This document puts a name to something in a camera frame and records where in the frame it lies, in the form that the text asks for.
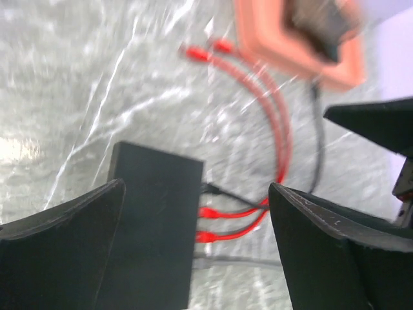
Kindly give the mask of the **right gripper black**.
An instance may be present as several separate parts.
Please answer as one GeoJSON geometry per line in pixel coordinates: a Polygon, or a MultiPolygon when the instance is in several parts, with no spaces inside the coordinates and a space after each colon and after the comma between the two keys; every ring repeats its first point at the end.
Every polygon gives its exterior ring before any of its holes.
{"type": "Polygon", "coordinates": [[[392,191],[402,202],[394,224],[412,226],[412,98],[332,105],[324,118],[407,157],[392,191]]]}

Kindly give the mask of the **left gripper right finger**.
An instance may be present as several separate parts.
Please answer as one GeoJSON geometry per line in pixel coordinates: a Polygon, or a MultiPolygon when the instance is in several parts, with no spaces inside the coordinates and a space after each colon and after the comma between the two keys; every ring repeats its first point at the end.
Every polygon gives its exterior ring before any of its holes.
{"type": "Polygon", "coordinates": [[[412,229],[273,183],[270,217],[294,309],[411,309],[412,229]]]}

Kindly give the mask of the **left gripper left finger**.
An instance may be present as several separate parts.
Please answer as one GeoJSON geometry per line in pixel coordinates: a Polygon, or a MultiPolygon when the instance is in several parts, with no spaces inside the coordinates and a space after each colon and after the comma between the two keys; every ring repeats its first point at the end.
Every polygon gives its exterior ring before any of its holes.
{"type": "Polygon", "coordinates": [[[93,309],[125,183],[1,225],[1,309],[93,309]]]}

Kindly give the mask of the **black network switch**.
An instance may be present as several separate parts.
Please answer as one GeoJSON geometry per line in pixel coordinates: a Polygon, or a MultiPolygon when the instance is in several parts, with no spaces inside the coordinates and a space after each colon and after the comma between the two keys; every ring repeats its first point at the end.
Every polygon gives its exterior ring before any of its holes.
{"type": "Polygon", "coordinates": [[[120,141],[108,179],[126,186],[97,309],[187,309],[203,162],[120,141]]]}

